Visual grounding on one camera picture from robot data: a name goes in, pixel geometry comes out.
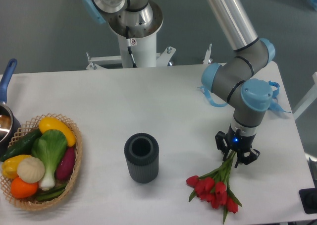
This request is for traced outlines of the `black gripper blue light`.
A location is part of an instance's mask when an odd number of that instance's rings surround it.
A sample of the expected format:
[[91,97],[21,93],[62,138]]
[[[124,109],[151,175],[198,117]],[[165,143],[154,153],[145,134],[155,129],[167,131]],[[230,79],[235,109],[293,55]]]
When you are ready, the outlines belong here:
[[258,159],[260,151],[252,149],[252,143],[256,132],[247,127],[236,127],[230,124],[227,134],[219,131],[215,136],[217,149],[223,154],[223,161],[226,161],[230,150],[237,152],[235,168],[239,164],[249,165]]

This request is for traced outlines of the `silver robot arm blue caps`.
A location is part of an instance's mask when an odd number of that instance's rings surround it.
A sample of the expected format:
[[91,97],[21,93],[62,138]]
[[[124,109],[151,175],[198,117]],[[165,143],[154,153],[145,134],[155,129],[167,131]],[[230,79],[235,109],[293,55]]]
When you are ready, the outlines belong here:
[[[225,65],[210,64],[201,83],[234,108],[227,133],[219,132],[217,148],[227,156],[237,155],[237,164],[248,165],[260,155],[252,142],[273,98],[271,86],[254,75],[272,61],[275,48],[259,38],[239,0],[207,0],[233,51]],[[156,34],[163,23],[162,11],[151,0],[82,0],[89,15],[98,23],[108,23],[117,35],[124,68],[155,67],[162,63],[157,55]]]

